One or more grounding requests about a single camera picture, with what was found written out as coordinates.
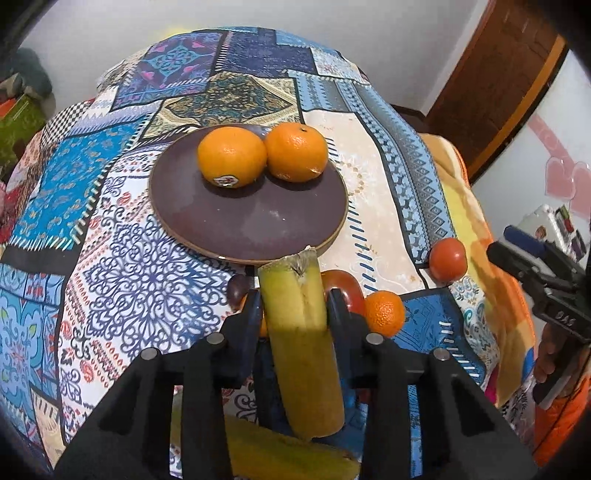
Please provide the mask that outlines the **person right hand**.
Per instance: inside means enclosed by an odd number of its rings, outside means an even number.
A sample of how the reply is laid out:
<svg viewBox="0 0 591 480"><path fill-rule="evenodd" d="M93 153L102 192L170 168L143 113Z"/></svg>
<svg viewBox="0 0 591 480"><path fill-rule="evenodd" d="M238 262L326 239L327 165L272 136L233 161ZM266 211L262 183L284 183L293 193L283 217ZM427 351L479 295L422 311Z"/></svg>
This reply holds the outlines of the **person right hand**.
<svg viewBox="0 0 591 480"><path fill-rule="evenodd" d="M566 334L558 326L550 323L545 325L534 366L534 377L538 383L544 383L555 371L557 356L566 339Z"/></svg>

